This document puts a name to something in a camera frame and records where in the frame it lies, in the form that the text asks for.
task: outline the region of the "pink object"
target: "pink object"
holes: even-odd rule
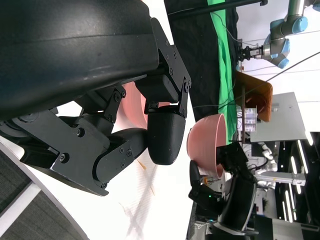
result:
[[[221,179],[224,172],[221,164],[216,164],[216,147],[227,143],[226,122],[223,114],[202,118],[190,130],[187,139],[187,153],[191,160],[207,175]]]
[[[148,115],[144,114],[146,99],[139,92],[132,81],[123,85],[126,96],[121,100],[126,117],[138,128],[147,129]],[[169,102],[160,102],[159,107],[170,105]]]

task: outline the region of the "white table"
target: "white table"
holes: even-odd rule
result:
[[[160,21],[170,43],[171,30],[163,0],[144,0],[150,15]],[[79,115],[74,102],[58,108]],[[110,181],[105,197],[69,187],[19,161],[24,150],[0,138],[0,150],[17,164],[70,220],[84,239],[91,240],[184,240],[192,201],[187,155],[187,136],[195,124],[190,99],[188,117],[178,158],[170,166],[155,165],[146,150],[125,170]],[[114,132],[133,127],[120,108]]]

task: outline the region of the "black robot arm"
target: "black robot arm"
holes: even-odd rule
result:
[[[105,196],[146,148],[156,164],[176,160],[191,79],[142,1],[6,1],[0,31],[0,135],[24,148],[22,162]],[[147,130],[112,134],[121,85],[133,81],[146,98]],[[72,100],[80,116],[57,117],[56,106]]]
[[[191,160],[192,189],[189,197],[204,210],[205,217],[215,219],[212,228],[216,230],[213,232],[243,237],[258,234],[247,230],[256,198],[257,181],[247,168],[248,159],[243,149],[238,142],[217,147],[216,159],[217,164],[222,164],[224,170],[233,175],[225,183],[223,192],[213,191],[202,184],[198,165]]]

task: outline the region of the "metal pole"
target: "metal pole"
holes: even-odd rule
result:
[[[222,2],[209,6],[197,7],[193,9],[186,9],[182,11],[172,12],[168,14],[169,21],[183,19],[193,15],[207,14],[211,12],[216,12],[223,9],[236,8],[243,5],[261,3],[262,5],[267,4],[266,0],[240,0],[240,1],[231,1],[231,2]]]
[[[292,184],[304,186],[306,177],[303,173],[294,174],[292,172],[274,172],[266,171],[261,174],[256,174],[255,178],[258,181],[276,182],[282,184]]]

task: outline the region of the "black cover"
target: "black cover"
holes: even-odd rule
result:
[[[186,119],[176,113],[148,114],[147,144],[152,161],[171,165],[177,159],[184,138]]]
[[[67,103],[158,67],[140,0],[2,0],[0,120]]]
[[[168,13],[204,7],[207,0],[164,0]],[[238,14],[235,8],[226,10],[226,26],[237,39]],[[170,23],[174,44],[192,79],[192,106],[218,105],[220,91],[218,37],[209,13],[191,16]],[[238,64],[237,42],[228,35],[232,65],[232,81]],[[194,108],[195,120],[217,114],[217,106]]]

